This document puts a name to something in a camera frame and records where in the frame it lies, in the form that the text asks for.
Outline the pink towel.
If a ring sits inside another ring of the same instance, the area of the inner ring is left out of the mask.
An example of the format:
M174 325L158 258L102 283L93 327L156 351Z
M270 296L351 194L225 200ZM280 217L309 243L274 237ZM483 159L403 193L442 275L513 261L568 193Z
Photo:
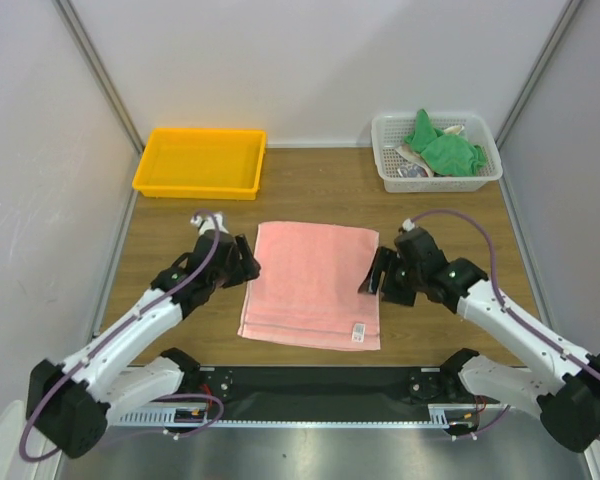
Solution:
M249 282L238 335L290 346L381 349L379 300L362 294L379 246L367 228L292 221L258 226L259 278Z

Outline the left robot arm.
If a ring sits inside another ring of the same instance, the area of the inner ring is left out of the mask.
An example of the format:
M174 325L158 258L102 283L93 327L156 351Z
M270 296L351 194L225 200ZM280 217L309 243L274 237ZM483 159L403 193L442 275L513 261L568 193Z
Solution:
M172 348L146 366L125 373L131 360L154 340L208 302L219 288L258 278L260 265L245 236L210 230L195 247L161 271L122 318L80 351L54 364L43 360L31 371L27 422L19 454L32 431L75 459L90 451L108 427L126 414L158 400L197 400L222 417L223 402L200 392L200 366Z

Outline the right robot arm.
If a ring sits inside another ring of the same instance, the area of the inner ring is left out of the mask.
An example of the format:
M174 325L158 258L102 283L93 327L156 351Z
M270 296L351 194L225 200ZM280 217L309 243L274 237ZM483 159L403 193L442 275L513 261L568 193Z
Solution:
M470 260L448 260L425 229L402 230L393 247L378 248L359 290L403 306L423 294L482 328L522 362L513 368L468 349L457 352L448 360L453 369L440 377L449 400L473 394L521 410L572 452L600 440L600 353L552 331Z

